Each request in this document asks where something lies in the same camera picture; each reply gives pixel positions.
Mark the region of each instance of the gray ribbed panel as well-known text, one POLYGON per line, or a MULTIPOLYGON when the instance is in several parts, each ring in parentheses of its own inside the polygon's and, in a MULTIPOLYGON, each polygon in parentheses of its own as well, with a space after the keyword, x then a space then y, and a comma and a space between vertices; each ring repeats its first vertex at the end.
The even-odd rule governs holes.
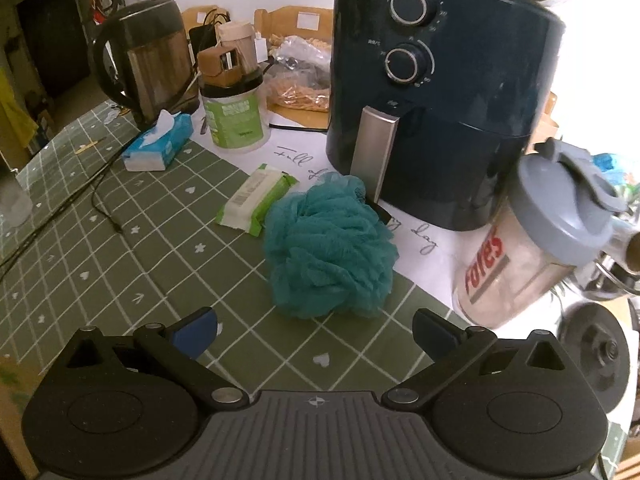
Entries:
MULTIPOLYGON (((263 392, 212 417, 177 461, 140 480, 490 480, 452 457, 419 415, 368 392, 263 392), (315 406, 312 401, 324 402, 315 406)), ((593 480, 583 472, 575 480, 593 480)), ((65 480, 45 474, 42 480, 65 480)))

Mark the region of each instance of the dark blue air fryer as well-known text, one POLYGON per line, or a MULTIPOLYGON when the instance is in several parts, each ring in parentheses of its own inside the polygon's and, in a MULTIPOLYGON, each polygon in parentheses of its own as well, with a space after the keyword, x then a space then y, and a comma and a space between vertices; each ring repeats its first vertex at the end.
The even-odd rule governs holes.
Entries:
POLYGON ((374 202, 456 231, 485 225, 542 113, 562 21, 532 0, 334 9, 331 163, 374 202))

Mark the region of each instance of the green label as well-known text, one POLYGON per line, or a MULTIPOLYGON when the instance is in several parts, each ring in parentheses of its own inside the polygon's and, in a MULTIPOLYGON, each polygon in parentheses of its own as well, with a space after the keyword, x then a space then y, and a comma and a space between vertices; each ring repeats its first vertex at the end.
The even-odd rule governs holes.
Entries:
POLYGON ((220 148, 244 148, 262 138, 262 122, 255 95, 227 104, 206 100, 204 109, 213 142, 220 148))

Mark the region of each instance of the black jar lid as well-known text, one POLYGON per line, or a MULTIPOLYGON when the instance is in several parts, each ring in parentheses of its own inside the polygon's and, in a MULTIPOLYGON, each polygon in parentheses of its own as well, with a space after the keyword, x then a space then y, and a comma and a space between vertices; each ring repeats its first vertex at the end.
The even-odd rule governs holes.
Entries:
POLYGON ((200 82, 200 93, 203 97, 211 99, 220 99, 223 97, 233 97, 234 95, 244 94, 258 88, 262 84, 262 71, 254 70, 250 74, 242 76, 242 79, 231 86, 213 86, 202 84, 200 82))

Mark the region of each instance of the yellow cloth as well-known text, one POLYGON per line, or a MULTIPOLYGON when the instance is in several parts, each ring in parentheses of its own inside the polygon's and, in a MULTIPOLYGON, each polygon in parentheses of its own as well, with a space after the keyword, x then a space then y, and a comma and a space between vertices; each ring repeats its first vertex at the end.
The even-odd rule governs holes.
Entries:
POLYGON ((18 106, 14 90, 11 88, 2 68, 0 68, 0 107, 4 109, 18 142, 23 148, 26 148, 36 133, 38 125, 29 117, 27 112, 18 106))

